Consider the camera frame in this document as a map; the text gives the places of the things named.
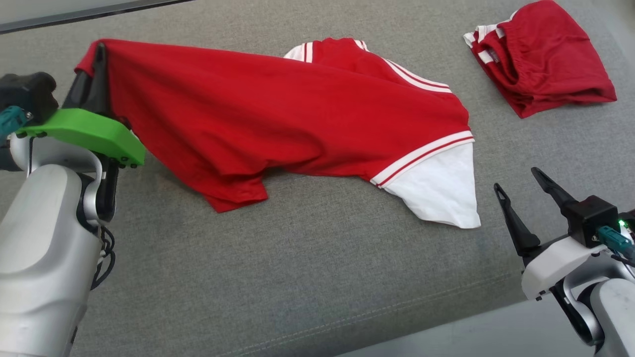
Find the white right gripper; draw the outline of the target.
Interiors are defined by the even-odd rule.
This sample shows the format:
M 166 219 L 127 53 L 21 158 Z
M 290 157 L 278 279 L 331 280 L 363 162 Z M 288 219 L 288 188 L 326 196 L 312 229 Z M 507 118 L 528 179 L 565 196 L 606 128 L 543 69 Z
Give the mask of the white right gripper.
M 558 208 L 578 203 L 574 197 L 539 168 L 531 168 L 538 185 L 556 203 Z M 511 205 L 511 200 L 498 184 L 494 193 L 517 255 L 536 256 L 541 242 L 524 224 Z M 522 292 L 529 300 L 547 293 L 563 281 L 569 289 L 600 279 L 624 279 L 635 283 L 635 271 L 611 257 L 605 245 L 587 248 L 571 237 L 551 244 L 526 266 L 521 278 Z

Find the red shirt with white sleeves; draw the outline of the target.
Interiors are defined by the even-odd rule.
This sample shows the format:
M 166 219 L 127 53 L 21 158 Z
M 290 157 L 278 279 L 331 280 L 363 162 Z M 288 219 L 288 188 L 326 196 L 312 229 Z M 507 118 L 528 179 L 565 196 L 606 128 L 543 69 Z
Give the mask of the red shirt with white sleeves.
M 327 38 L 283 57 L 102 39 L 114 116 L 216 212 L 268 198 L 268 169 L 359 177 L 423 221 L 481 226 L 469 113 L 444 83 Z

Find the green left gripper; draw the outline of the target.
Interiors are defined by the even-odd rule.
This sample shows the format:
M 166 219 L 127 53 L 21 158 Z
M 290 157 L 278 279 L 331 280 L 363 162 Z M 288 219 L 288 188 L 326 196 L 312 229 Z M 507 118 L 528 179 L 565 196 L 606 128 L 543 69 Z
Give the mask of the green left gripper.
M 41 125 L 25 126 L 18 135 L 52 137 L 67 144 L 116 159 L 129 167 L 145 165 L 141 141 L 110 113 L 107 48 L 97 44 L 92 62 L 93 77 L 78 72 L 59 109 Z M 87 110 L 81 109 L 87 101 Z

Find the red shorts with white stripe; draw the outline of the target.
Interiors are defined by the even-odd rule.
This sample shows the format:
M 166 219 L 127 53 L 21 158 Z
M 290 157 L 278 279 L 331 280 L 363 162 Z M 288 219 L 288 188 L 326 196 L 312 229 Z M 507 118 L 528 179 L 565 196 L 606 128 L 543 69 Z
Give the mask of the red shorts with white stripe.
M 553 0 L 526 4 L 463 40 L 521 119 L 565 105 L 617 101 L 589 36 Z

